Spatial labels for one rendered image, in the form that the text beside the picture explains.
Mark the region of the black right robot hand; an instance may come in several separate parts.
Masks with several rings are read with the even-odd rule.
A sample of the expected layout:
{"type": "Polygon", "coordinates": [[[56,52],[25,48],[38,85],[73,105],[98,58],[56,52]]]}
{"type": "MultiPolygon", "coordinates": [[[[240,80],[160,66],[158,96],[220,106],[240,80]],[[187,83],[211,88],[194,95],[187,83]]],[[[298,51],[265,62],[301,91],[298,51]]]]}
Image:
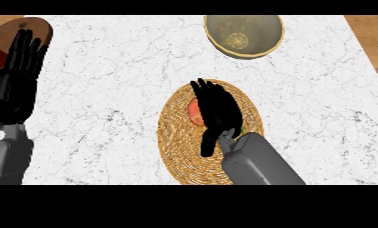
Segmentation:
{"type": "Polygon", "coordinates": [[[231,138],[240,134],[242,113],[231,94],[218,84],[197,79],[190,82],[190,86],[206,127],[200,141],[200,156],[211,157],[221,133],[233,130],[231,138]]]}

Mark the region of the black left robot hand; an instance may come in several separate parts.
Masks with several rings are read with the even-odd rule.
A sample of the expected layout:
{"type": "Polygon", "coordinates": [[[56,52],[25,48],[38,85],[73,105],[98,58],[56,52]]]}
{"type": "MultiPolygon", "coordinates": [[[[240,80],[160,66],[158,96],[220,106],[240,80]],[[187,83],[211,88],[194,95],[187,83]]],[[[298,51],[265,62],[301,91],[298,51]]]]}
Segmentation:
{"type": "Polygon", "coordinates": [[[22,124],[32,114],[45,52],[32,31],[20,29],[0,69],[0,125],[22,124]]]}

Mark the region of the round woven wicker placemat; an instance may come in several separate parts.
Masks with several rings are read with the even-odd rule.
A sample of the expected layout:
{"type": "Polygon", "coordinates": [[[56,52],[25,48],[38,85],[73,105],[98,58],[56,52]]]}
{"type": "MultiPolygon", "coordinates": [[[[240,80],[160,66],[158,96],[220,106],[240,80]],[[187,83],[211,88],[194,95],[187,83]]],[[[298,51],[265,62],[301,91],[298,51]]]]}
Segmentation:
{"type": "Polygon", "coordinates": [[[215,145],[214,154],[200,157],[203,126],[196,126],[187,115],[187,106],[194,99],[189,84],[183,85],[165,102],[159,114],[156,140],[165,168],[183,185],[231,185],[221,169],[223,153],[215,145]]]}

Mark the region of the grey bowl with tan rim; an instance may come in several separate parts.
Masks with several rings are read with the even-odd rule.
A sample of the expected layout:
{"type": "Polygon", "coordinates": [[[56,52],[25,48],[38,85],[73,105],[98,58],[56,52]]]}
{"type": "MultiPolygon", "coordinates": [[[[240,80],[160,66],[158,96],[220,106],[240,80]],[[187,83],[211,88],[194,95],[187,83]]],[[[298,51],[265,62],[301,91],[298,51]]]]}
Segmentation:
{"type": "Polygon", "coordinates": [[[217,50],[237,59],[265,56],[285,35],[279,15],[205,15],[203,30],[217,50]]]}

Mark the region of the brown wooden cutting board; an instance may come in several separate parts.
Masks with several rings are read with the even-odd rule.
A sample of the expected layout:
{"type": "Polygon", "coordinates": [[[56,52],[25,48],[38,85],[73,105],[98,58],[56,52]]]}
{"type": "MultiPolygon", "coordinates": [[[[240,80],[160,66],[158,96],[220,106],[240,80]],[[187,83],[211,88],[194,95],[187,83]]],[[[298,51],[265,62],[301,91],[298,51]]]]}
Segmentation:
{"type": "Polygon", "coordinates": [[[42,45],[50,44],[53,28],[48,22],[36,17],[17,18],[0,25],[0,50],[4,53],[8,53],[10,44],[20,29],[32,31],[32,38],[38,38],[42,45]]]}

